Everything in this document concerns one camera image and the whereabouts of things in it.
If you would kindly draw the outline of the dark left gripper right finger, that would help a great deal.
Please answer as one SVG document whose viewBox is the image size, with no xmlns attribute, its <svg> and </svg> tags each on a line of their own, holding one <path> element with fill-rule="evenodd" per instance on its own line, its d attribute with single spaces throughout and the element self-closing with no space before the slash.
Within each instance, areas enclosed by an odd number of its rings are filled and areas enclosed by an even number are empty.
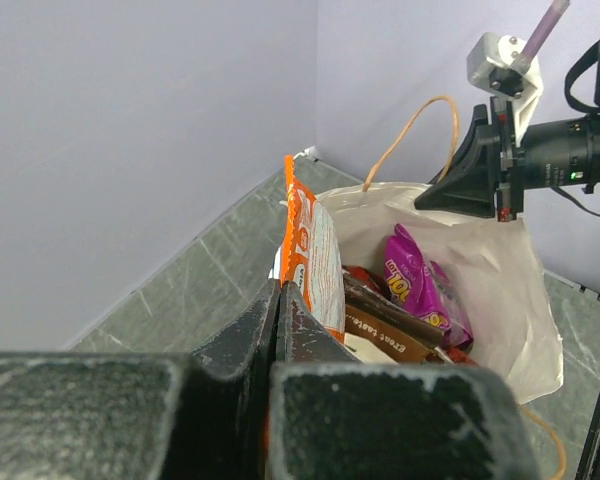
<svg viewBox="0 0 600 480">
<path fill-rule="evenodd" d="M 509 388 L 472 366 L 366 364 L 281 291 L 271 370 L 275 479 L 536 479 Z"/>
</svg>

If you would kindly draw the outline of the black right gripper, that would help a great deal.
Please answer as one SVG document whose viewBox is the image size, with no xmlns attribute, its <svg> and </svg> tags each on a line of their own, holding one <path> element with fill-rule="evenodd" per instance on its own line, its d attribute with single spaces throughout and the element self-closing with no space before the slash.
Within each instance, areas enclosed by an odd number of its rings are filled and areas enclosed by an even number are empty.
<svg viewBox="0 0 600 480">
<path fill-rule="evenodd" d="M 470 128 L 452 158 L 451 167 L 442 179 L 416 198 L 417 210 L 493 218 L 495 195 L 499 222 L 515 221 L 523 212 L 524 153 L 516 144 L 513 105 L 503 98 L 491 97 L 490 109 L 497 130 L 489 123 L 487 107 L 475 106 Z"/>
</svg>

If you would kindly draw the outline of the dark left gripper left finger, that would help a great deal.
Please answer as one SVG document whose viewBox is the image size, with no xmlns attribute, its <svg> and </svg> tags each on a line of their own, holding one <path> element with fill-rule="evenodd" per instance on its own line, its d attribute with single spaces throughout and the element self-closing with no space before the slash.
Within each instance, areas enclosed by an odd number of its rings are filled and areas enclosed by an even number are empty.
<svg viewBox="0 0 600 480">
<path fill-rule="evenodd" d="M 0 479 L 258 479 L 280 287 L 190 353 L 0 352 Z"/>
</svg>

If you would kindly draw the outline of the beige paper bag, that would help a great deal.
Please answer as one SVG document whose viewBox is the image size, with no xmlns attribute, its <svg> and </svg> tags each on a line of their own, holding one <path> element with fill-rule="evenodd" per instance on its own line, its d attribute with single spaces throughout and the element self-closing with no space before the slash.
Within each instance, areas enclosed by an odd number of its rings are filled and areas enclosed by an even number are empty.
<svg viewBox="0 0 600 480">
<path fill-rule="evenodd" d="M 563 382 L 562 340 L 529 235 L 519 220 L 417 210 L 416 198 L 429 187 L 382 183 L 314 195 L 332 217 L 341 263 L 377 267 L 390 228 L 409 229 L 450 277 L 466 310 L 474 333 L 472 367 L 503 380 L 523 419 L 529 401 Z"/>
</svg>

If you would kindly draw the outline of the purple grape candy bag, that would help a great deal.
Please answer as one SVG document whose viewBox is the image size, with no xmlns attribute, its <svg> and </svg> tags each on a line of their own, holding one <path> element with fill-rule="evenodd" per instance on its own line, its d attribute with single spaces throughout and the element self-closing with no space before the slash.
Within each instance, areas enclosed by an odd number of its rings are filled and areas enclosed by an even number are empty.
<svg viewBox="0 0 600 480">
<path fill-rule="evenodd" d="M 397 224 L 384 249 L 384 278 L 391 300 L 443 334 L 442 346 L 468 351 L 474 335 L 456 289 L 407 229 Z"/>
</svg>

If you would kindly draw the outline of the red Doritos bag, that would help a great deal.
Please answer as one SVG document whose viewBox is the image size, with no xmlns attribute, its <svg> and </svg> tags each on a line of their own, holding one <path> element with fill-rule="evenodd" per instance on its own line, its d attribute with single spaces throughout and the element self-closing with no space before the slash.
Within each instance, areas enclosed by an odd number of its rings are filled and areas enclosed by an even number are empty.
<svg viewBox="0 0 600 480">
<path fill-rule="evenodd" d="M 356 279 L 360 280 L 372 290 L 376 291 L 381 296 L 383 296 L 391 302 L 389 288 L 379 276 L 373 274 L 372 272 L 362 267 L 347 266 L 343 269 L 343 271 L 344 270 L 350 272 Z M 358 358 L 362 359 L 365 362 L 396 362 L 390 357 L 388 357 L 386 354 L 384 354 L 382 351 L 380 351 L 370 341 L 352 334 L 348 334 L 347 332 L 345 335 L 345 345 L 353 353 L 355 353 L 358 356 Z M 434 350 L 434 353 L 430 354 L 422 363 L 465 364 L 471 366 L 474 366 L 476 364 L 470 358 L 470 356 L 464 353 L 462 350 L 459 350 L 457 348 L 445 348 L 443 346 L 437 347 Z"/>
</svg>

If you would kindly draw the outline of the orange snack packet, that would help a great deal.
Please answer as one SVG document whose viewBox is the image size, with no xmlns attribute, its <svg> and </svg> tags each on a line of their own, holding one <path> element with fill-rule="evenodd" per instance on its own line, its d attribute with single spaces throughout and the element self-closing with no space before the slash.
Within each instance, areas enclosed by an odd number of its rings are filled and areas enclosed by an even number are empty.
<svg viewBox="0 0 600 480">
<path fill-rule="evenodd" d="M 280 250 L 280 281 L 295 283 L 313 317 L 339 342 L 345 339 L 346 307 L 336 229 L 327 209 L 284 160 L 286 231 Z"/>
</svg>

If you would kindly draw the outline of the brown snack bag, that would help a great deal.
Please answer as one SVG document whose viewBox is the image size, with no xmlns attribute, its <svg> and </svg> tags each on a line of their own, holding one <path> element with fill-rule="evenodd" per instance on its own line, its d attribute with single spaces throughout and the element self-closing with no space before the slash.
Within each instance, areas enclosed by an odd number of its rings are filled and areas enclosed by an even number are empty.
<svg viewBox="0 0 600 480">
<path fill-rule="evenodd" d="M 422 363 L 444 334 L 343 271 L 346 332 L 370 341 L 398 363 Z"/>
</svg>

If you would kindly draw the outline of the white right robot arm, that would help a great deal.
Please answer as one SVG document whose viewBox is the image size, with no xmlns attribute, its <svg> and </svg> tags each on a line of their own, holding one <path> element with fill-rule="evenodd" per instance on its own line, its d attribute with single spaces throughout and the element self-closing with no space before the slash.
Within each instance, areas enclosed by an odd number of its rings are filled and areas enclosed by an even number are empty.
<svg viewBox="0 0 600 480">
<path fill-rule="evenodd" d="M 575 119 L 533 124 L 538 52 L 484 34 L 467 59 L 488 104 L 426 184 L 313 193 L 285 160 L 287 219 L 268 425 L 276 479 L 535 479 L 527 404 L 564 382 L 563 342 L 522 220 L 527 191 L 600 184 L 600 37 Z"/>
</svg>

